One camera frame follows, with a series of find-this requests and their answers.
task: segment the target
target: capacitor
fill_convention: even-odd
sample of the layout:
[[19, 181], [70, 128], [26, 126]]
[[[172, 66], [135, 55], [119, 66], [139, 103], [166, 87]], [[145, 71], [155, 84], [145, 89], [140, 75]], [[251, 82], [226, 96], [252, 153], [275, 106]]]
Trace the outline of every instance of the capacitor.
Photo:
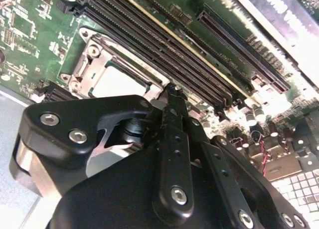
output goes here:
[[254, 113], [255, 113], [255, 118], [258, 122], [264, 123], [266, 121], [266, 115], [262, 108], [256, 107], [254, 109]]
[[238, 141], [237, 143], [235, 143], [235, 147], [238, 151], [243, 149], [243, 141]]
[[287, 142], [292, 142], [294, 137], [293, 137], [293, 132], [291, 131], [290, 128], [284, 128], [283, 129], [283, 134], [284, 138]]
[[277, 137], [278, 136], [278, 131], [275, 123], [271, 122], [268, 124], [268, 129], [271, 137]]
[[252, 111], [246, 113], [246, 121], [249, 127], [255, 126], [257, 124], [255, 115]]
[[248, 141], [248, 137], [246, 134], [243, 134], [243, 148], [248, 148], [249, 147], [249, 141]]

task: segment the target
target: mounting screw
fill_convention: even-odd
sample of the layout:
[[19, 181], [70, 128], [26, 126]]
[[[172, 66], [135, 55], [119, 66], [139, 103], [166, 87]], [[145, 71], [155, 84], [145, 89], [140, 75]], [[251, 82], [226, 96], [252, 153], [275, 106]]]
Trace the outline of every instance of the mounting screw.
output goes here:
[[185, 205], [187, 202], [187, 196], [185, 192], [177, 187], [171, 189], [171, 197], [176, 203], [180, 205]]
[[196, 119], [192, 119], [191, 120], [193, 122], [193, 124], [195, 124], [196, 126], [199, 126], [199, 122]]
[[225, 139], [223, 139], [223, 138], [221, 138], [221, 139], [220, 139], [220, 142], [221, 142], [221, 144], [222, 144], [222, 145], [224, 145], [224, 146], [226, 146], [226, 145], [227, 145], [226, 140], [225, 140]]
[[282, 213], [282, 216], [283, 216], [283, 219], [284, 219], [285, 223], [286, 223], [289, 227], [293, 228], [293, 227], [295, 226], [294, 223], [293, 223], [293, 221], [291, 220], [291, 218], [290, 218], [287, 214]]
[[300, 219], [299, 216], [294, 215], [295, 220], [298, 222], [299, 225], [301, 225], [303, 228], [306, 227], [305, 223], [303, 222], [303, 220]]
[[69, 139], [77, 144], [85, 143], [88, 140], [85, 132], [81, 130], [73, 130], [69, 134]]
[[148, 108], [148, 107], [149, 107], [148, 103], [147, 103], [146, 101], [144, 101], [144, 100], [142, 100], [142, 101], [140, 102], [140, 104], [141, 104], [143, 107], [145, 107], [145, 108]]
[[47, 126], [55, 126], [60, 122], [59, 117], [51, 113], [42, 114], [40, 120], [41, 123]]
[[254, 227], [254, 222], [251, 217], [243, 210], [240, 210], [238, 213], [240, 221], [247, 227], [248, 229], [252, 229]]
[[96, 45], [91, 45], [87, 49], [88, 55], [91, 57], [97, 57], [100, 55], [100, 50]]

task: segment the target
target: pcie slot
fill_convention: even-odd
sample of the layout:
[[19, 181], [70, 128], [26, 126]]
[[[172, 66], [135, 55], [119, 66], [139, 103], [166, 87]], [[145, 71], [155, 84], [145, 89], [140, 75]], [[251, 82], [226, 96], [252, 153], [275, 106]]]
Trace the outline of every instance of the pcie slot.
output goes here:
[[161, 42], [166, 42], [166, 43], [169, 42], [171, 47], [181, 52], [180, 54], [177, 54], [177, 56], [182, 57], [182, 59], [185, 60], [186, 63], [189, 61], [188, 59], [191, 59], [198, 68], [202, 68], [205, 71], [204, 75], [206, 75], [206, 77], [209, 80], [213, 81], [217, 87], [220, 87], [221, 90], [223, 91], [232, 90], [230, 87], [228, 87], [227, 82], [224, 79], [220, 78], [217, 75], [217, 73], [212, 71], [199, 58], [197, 58], [195, 55], [193, 55], [187, 49], [181, 46], [180, 43], [176, 42], [176, 40], [172, 38], [165, 30], [163, 30], [157, 24], [150, 23], [149, 20], [145, 20], [145, 15], [142, 12], [139, 12], [129, 2], [125, 0], [105, 0], [105, 1], [110, 2], [119, 11], [125, 12], [125, 14], [129, 18], [134, 19], [134, 21], [132, 21], [133, 23], [135, 23], [139, 27], [144, 28], [144, 30], [149, 32], [154, 38], [157, 38], [157, 40], [160, 40]]
[[146, 46], [136, 41], [136, 39], [132, 38], [127, 32], [119, 29], [117, 25], [114, 25], [113, 22], [107, 20], [102, 14], [96, 12], [90, 7], [86, 9], [84, 14], [95, 21], [97, 24], [102, 26], [107, 32], [112, 32], [112, 34], [110, 34], [109, 36], [115, 42], [121, 45], [125, 45], [126, 47], [128, 47], [128, 49], [131, 49], [142, 60], [145, 60], [151, 65], [154, 65], [154, 67], [157, 68], [159, 72], [168, 74], [169, 76], [183, 83], [192, 92], [201, 97], [205, 102], [211, 105], [220, 105], [220, 101], [217, 101], [213, 96], [211, 96], [209, 91], [204, 90], [200, 83], [190, 83], [190, 78], [187, 78], [183, 73], [176, 73], [176, 71], [173, 70], [173, 67], [169, 63], [159, 60], [159, 58], [154, 55], [153, 52], [151, 52]]
[[[143, 15], [140, 12], [137, 12], [136, 9], [129, 3], [123, 5], [124, 2], [125, 1], [123, 0], [90, 0], [90, 4], [107, 15], [107, 17], [110, 17], [110, 14], [113, 14], [113, 21], [121, 21], [118, 23], [118, 25], [120, 25], [121, 27], [126, 26], [127, 30], [130, 29], [131, 31], [134, 31], [134, 34], [140, 40], [146, 38], [145, 33], [150, 35], [151, 37], [149, 37], [148, 40], [151, 40], [152, 44], [160, 45], [160, 48], [158, 48], [157, 51], [161, 50], [161, 52], [165, 54], [171, 62], [175, 61], [178, 65], [181, 65], [183, 68], [188, 69], [187, 71], [192, 74], [192, 77], [197, 78], [197, 80], [201, 80], [201, 83], [206, 84], [206, 87], [209, 87], [210, 90], [214, 92], [215, 97], [217, 95], [219, 95], [220, 99], [223, 97], [227, 97], [227, 95], [222, 92], [229, 92], [231, 89], [225, 86], [225, 81], [218, 81], [218, 79], [216, 80], [216, 75], [211, 75], [212, 70], [210, 68], [207, 69], [207, 65], [203, 64], [198, 58], [194, 57], [193, 54], [188, 53], [187, 50], [181, 49], [180, 46], [177, 45], [176, 42], [174, 42], [174, 40], [167, 36], [166, 32], [160, 30], [160, 27], [154, 24], [149, 24], [146, 20], [143, 19]], [[126, 17], [120, 17], [121, 11], [125, 13]], [[197, 71], [199, 74], [203, 74], [206, 79], [198, 78], [196, 73], [194, 73], [195, 71]]]
[[285, 93], [290, 89], [290, 85], [276, 69], [207, 5], [204, 6], [204, 10], [197, 17], [197, 21], [234, 55], [249, 65], [266, 83], [271, 84], [276, 91]]

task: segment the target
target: cable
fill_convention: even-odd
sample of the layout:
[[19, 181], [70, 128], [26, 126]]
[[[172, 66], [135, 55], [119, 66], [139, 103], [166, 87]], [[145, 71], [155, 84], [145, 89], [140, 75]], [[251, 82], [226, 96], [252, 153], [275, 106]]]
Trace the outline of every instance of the cable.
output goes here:
[[263, 175], [264, 177], [266, 176], [266, 161], [267, 161], [267, 151], [265, 149], [265, 143], [264, 140], [260, 140], [260, 149], [261, 152], [263, 153], [263, 161], [262, 161], [262, 165], [263, 165]]

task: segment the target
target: black memory slot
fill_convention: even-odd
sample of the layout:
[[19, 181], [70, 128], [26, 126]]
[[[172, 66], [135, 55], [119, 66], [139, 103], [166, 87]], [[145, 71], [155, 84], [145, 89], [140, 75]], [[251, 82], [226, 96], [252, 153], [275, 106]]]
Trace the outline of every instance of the black memory slot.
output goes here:
[[[110, 20], [113, 21], [115, 20], [114, 17], [112, 17], [112, 13], [110, 11], [110, 9], [108, 10], [108, 15], [107, 15], [107, 18], [111, 18]], [[121, 27], [125, 30], [124, 26], [125, 26], [125, 22], [119, 20], [117, 21], [117, 26], [119, 27], [119, 24], [121, 24]], [[149, 38], [146, 38], [146, 35], [145, 34], [140, 34], [140, 32], [138, 31], [135, 31], [135, 29], [133, 27], [131, 27], [131, 32], [130, 33], [134, 33], [134, 37], [138, 37], [140, 43], [144, 44], [145, 46], [147, 46], [148, 50], [151, 50], [152, 52], [158, 52], [157, 54], [157, 57], [160, 57], [162, 59], [165, 59], [167, 58], [167, 61], [169, 63], [174, 63], [174, 65], [172, 66], [175, 66], [175, 65], [179, 65], [180, 67], [184, 68], [185, 70], [183, 70], [184, 74], [187, 75], [188, 78], [192, 78], [193, 81], [195, 81], [197, 84], [201, 85], [203, 89], [205, 89], [206, 91], [210, 92], [211, 93], [211, 96], [213, 96], [215, 99], [218, 99], [219, 103], [222, 103], [223, 102], [223, 98], [217, 94], [215, 94], [213, 91], [211, 91], [211, 87], [208, 88], [207, 87], [207, 84], [205, 84], [206, 82], [199, 78], [198, 75], [196, 75], [195, 73], [193, 73], [192, 70], [186, 70], [187, 68], [187, 65], [185, 65], [182, 61], [177, 61], [176, 60], [176, 57], [172, 57], [169, 53], [164, 53], [165, 50], [162, 49], [162, 50], [158, 50], [158, 48], [155, 46], [156, 45], [156, 42], [152, 42], [152, 41], [149, 41], [151, 39]]]
[[113, 22], [107, 20], [102, 14], [96, 12], [90, 7], [87, 7], [84, 14], [87, 15], [91, 20], [99, 24], [101, 27], [103, 27], [107, 32], [109, 32], [110, 34], [108, 36], [112, 38], [116, 43], [125, 45], [126, 48], [132, 50], [142, 60], [148, 62], [150, 65], [154, 65], [154, 67], [160, 73], [168, 74], [170, 77], [186, 85], [192, 92], [196, 93], [205, 102], [211, 105], [221, 104], [220, 101], [216, 101], [216, 99], [212, 97], [209, 92], [204, 90], [202, 88], [202, 85], [192, 82], [191, 78], [188, 78], [182, 73], [176, 73], [176, 71], [170, 64], [159, 60], [159, 58], [154, 55], [146, 46], [136, 41], [136, 39], [132, 38], [127, 32], [124, 32], [122, 29], [118, 28], [117, 25], [114, 25]]
[[169, 45], [176, 53], [177, 56], [182, 57], [190, 66], [195, 65], [195, 70], [203, 69], [205, 72], [202, 72], [210, 81], [214, 82], [216, 87], [220, 87], [223, 91], [231, 91], [232, 89], [228, 87], [228, 83], [221, 78], [216, 72], [211, 70], [205, 63], [203, 63], [198, 57], [193, 53], [187, 50], [183, 45], [171, 37], [164, 29], [154, 23], [150, 23], [149, 20], [145, 17], [144, 13], [137, 10], [131, 3], [126, 0], [105, 0], [113, 4], [119, 11], [124, 12], [129, 18], [134, 21], [139, 27], [142, 27], [153, 37], [160, 40], [160, 42], [165, 42], [166, 45]]
[[204, 5], [197, 21], [277, 92], [285, 93], [290, 89], [279, 72], [207, 5]]
[[182, 24], [174, 15], [172, 15], [169, 11], [167, 11], [161, 4], [159, 4], [156, 0], [143, 0], [148, 5], [152, 6], [155, 10], [157, 10], [161, 15], [167, 18], [170, 22], [174, 22], [176, 28], [181, 29], [185, 32], [194, 42], [208, 54], [216, 58], [220, 63], [222, 63], [225, 67], [230, 67], [232, 69], [231, 73], [233, 77], [235, 77], [238, 81], [240, 81], [243, 85], [246, 85], [250, 91], [254, 90], [250, 84], [250, 79], [238, 71], [237, 69], [232, 68], [232, 65], [229, 64], [228, 61], [224, 60], [223, 57], [220, 57], [219, 53], [210, 47], [205, 41], [203, 41], [200, 37], [198, 37], [193, 31], [187, 28], [184, 24]]
[[[193, 54], [187, 54], [188, 50], [184, 48], [181, 49], [180, 45], [162, 28], [156, 24], [147, 22], [143, 14], [136, 11], [135, 7], [130, 4], [122, 5], [124, 2], [124, 0], [90, 0], [90, 4], [102, 11], [107, 17], [111, 17], [112, 14], [112, 20], [117, 21], [118, 25], [123, 28], [126, 27], [126, 30], [134, 31], [135, 36], [138, 37], [139, 40], [145, 39], [146, 34], [149, 35], [147, 40], [152, 41], [153, 45], [159, 45], [158, 50], [169, 58], [170, 62], [177, 61], [176, 65], [181, 65], [184, 69], [187, 69], [192, 77], [206, 84], [206, 87], [210, 88], [215, 97], [219, 97], [219, 99], [228, 97], [228, 100], [231, 100], [231, 89], [225, 86], [225, 81], [219, 80], [218, 78], [216, 79], [216, 75], [211, 74], [213, 71], [207, 65]], [[206, 79], [198, 77], [199, 75], [203, 75]]]
[[[176, 69], [182, 68], [182, 71], [179, 70], [180, 73], [183, 73], [184, 75], [186, 74], [189, 79], [196, 81], [196, 83], [201, 85], [205, 91], [210, 92], [210, 95], [217, 99], [219, 104], [225, 101], [223, 98], [227, 95], [220, 94], [220, 91], [212, 85], [213, 82], [211, 80], [205, 80], [205, 78], [201, 77], [201, 75], [196, 74], [194, 70], [189, 68], [189, 66], [187, 66], [181, 58], [174, 57], [174, 55], [171, 52], [168, 52], [164, 47], [161, 49], [156, 47], [156, 45], [159, 44], [158, 41], [156, 41], [153, 37], [147, 37], [147, 34], [140, 32], [138, 26], [135, 26], [131, 22], [127, 22], [127, 19], [120, 17], [117, 12], [114, 12], [114, 9], [111, 6], [98, 2], [97, 0], [90, 2], [90, 4], [93, 8], [95, 8], [95, 10], [101, 11], [105, 18], [109, 18], [111, 21], [117, 23], [117, 27], [121, 27], [124, 31], [130, 32], [135, 40], [146, 45], [148, 50], [157, 53], [158, 57], [166, 59], [166, 61], [171, 64], [171, 67], [174, 66]], [[231, 97], [229, 97], [228, 100], [228, 103], [231, 103]]]

